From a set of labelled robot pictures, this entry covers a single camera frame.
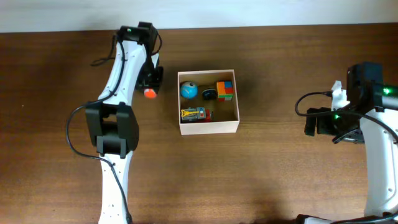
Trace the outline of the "blue grey toy ball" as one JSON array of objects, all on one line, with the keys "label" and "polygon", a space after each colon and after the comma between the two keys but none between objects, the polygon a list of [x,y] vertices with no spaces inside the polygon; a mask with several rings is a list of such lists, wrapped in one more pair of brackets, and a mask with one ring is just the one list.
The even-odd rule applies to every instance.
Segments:
[{"label": "blue grey toy ball", "polygon": [[193,99],[198,94],[198,86],[193,82],[183,82],[180,86],[180,95],[188,100]]}]

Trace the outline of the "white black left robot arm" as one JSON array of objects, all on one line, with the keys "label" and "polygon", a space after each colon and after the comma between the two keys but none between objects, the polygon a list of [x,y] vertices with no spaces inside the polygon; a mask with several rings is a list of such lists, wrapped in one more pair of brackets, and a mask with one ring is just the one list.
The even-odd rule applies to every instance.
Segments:
[{"label": "white black left robot arm", "polygon": [[127,193],[129,166],[139,142],[139,125],[132,110],[135,91],[155,98],[164,69],[159,66],[162,39],[149,22],[122,26],[114,36],[116,55],[111,74],[96,103],[85,108],[92,145],[102,171],[100,223],[132,223]]}]

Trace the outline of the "pink grey toy ball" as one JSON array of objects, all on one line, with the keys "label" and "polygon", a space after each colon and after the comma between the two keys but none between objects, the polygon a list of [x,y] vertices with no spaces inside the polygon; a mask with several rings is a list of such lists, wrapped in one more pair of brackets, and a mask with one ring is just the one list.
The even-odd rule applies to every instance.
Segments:
[{"label": "pink grey toy ball", "polygon": [[157,97],[157,92],[152,88],[146,88],[144,90],[144,96],[148,99],[154,99]]}]

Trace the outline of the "red grey toy fire truck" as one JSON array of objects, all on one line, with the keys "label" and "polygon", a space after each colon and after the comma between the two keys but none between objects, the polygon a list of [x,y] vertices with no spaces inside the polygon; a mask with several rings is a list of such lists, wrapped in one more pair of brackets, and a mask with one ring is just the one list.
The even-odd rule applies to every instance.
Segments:
[{"label": "red grey toy fire truck", "polygon": [[187,108],[180,110],[180,120],[182,123],[210,123],[212,113],[204,107]]}]

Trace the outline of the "small black round container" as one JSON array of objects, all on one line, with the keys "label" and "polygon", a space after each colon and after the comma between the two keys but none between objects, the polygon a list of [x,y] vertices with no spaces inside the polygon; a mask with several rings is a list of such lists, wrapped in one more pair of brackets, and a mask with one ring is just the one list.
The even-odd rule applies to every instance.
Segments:
[{"label": "small black round container", "polygon": [[216,100],[218,93],[214,88],[208,88],[201,93],[204,100]]}]

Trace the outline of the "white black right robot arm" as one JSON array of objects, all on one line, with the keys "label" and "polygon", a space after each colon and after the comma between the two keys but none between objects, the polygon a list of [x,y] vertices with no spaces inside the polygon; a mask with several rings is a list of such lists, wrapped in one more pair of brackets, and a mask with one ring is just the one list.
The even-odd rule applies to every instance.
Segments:
[{"label": "white black right robot arm", "polygon": [[347,71],[347,86],[337,80],[324,96],[329,108],[296,112],[306,119],[307,136],[333,136],[363,144],[366,150],[368,196],[363,217],[347,223],[397,223],[397,87],[384,83],[379,63],[363,62]]}]

